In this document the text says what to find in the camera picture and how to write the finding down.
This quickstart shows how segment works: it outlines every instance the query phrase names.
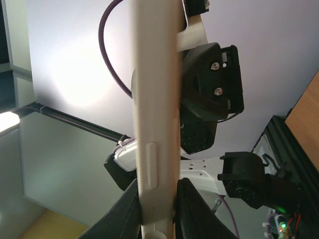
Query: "screw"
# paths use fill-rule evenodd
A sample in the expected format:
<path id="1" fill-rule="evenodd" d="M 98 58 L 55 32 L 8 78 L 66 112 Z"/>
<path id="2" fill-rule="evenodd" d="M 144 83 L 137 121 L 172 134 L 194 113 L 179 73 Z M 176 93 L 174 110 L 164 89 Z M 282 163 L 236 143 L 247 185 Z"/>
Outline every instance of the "screw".
<path id="1" fill-rule="evenodd" d="M 223 94 L 223 89 L 220 87 L 216 88 L 214 94 L 217 96 L 221 96 Z"/>
<path id="2" fill-rule="evenodd" d="M 213 70 L 213 71 L 217 71 L 219 69 L 219 63 L 218 62 L 214 62 L 211 65 L 210 69 Z"/>

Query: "white wall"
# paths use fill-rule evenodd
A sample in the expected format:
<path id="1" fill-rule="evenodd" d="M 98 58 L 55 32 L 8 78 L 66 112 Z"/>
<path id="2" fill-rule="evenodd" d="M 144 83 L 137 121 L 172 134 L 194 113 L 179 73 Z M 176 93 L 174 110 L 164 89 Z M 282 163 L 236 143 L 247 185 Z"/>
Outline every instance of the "white wall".
<path id="1" fill-rule="evenodd" d="M 17 78 L 19 105 L 34 100 L 32 83 Z M 122 191 L 103 166 L 115 143 L 39 113 L 21 119 L 25 195 L 89 226 Z"/>
<path id="2" fill-rule="evenodd" d="M 10 63 L 31 71 L 26 0 L 1 0 Z"/>
<path id="3" fill-rule="evenodd" d="M 15 130 L 0 137 L 0 238 L 20 238 L 43 211 L 23 196 L 19 135 Z"/>

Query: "white ceiling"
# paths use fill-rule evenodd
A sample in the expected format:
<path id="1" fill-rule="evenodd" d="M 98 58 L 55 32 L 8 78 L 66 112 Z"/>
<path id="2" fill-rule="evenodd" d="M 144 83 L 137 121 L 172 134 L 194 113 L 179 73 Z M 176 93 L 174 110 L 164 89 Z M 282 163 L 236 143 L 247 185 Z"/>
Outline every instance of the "white ceiling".
<path id="1" fill-rule="evenodd" d="M 27 0 L 34 88 L 45 105 L 133 135 L 132 102 L 98 49 L 98 23 L 109 2 Z M 130 3 L 115 9 L 105 34 L 111 61 L 128 86 Z M 214 146 L 194 158 L 250 151 L 271 116 L 285 115 L 319 69 L 319 1 L 212 0 L 202 18 L 209 42 L 238 47 L 245 111 L 220 124 Z"/>

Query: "wooden panel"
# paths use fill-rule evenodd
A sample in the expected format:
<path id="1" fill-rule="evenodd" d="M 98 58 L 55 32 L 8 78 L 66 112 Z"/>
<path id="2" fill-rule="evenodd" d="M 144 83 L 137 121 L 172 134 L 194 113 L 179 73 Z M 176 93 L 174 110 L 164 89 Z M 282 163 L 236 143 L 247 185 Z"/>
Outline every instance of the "wooden panel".
<path id="1" fill-rule="evenodd" d="M 286 124 L 319 170 L 319 72 L 286 119 Z"/>
<path id="2" fill-rule="evenodd" d="M 87 226 L 46 210 L 21 239 L 76 239 L 86 230 Z"/>

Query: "wooden floor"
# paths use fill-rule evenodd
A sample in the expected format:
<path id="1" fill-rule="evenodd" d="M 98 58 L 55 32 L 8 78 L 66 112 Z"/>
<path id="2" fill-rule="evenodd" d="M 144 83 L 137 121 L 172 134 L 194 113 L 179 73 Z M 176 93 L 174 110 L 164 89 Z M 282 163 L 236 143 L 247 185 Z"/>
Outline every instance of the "wooden floor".
<path id="1" fill-rule="evenodd" d="M 86 230 L 85 225 L 46 210 L 21 239 L 76 239 Z"/>

